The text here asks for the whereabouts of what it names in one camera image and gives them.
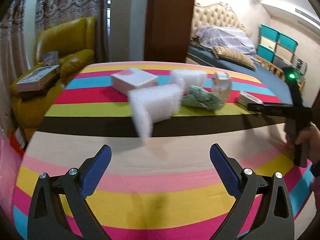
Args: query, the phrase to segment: yellow armchair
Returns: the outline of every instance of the yellow armchair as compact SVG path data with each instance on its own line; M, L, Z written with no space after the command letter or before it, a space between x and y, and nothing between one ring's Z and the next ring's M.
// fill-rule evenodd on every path
M94 17L79 18L47 29L37 38L35 66L15 80L10 87L14 115L28 140L65 86L85 66L94 63L95 23ZM60 79L49 89L47 95L22 101L16 90L16 83L41 67L42 55L50 51L59 52Z

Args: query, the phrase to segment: beige headboard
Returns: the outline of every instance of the beige headboard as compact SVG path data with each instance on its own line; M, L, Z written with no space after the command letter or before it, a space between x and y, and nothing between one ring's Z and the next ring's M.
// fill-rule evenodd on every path
M243 30L249 38L252 36L252 31L240 23L238 17L227 3L218 2L203 7L195 5L193 7L191 36L194 30L202 25L238 28Z

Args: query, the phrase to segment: patterned curtain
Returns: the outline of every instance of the patterned curtain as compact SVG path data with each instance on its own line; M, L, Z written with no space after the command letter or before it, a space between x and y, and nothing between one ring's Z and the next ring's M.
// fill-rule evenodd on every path
M53 26L80 17L94 16L96 62L108 62L107 0L37 0L36 36Z
M23 41L26 0L14 0L0 22L0 130L12 128L11 83L27 69Z

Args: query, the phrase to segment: blue bed sheet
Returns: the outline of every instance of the blue bed sheet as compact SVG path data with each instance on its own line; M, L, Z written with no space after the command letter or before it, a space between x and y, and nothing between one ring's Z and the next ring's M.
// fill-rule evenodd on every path
M276 95L283 103L292 104L292 99L288 85L277 76L273 75L267 69L255 64L257 71L250 70L235 63L216 58L213 53L190 45L188 57L200 65L214 66L221 69L231 70L234 72L247 74L258 79L272 93Z

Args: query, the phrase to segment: blue gripper pad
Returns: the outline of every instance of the blue gripper pad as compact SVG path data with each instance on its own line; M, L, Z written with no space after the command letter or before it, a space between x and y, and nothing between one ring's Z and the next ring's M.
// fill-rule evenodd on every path
M216 144L212 145L210 148L210 160L228 194L236 199L239 198L241 196L240 178L237 176L236 172L230 166L226 157Z
M97 153L95 160L82 177L80 195L85 199L95 191L100 179L111 161L111 148L104 145Z

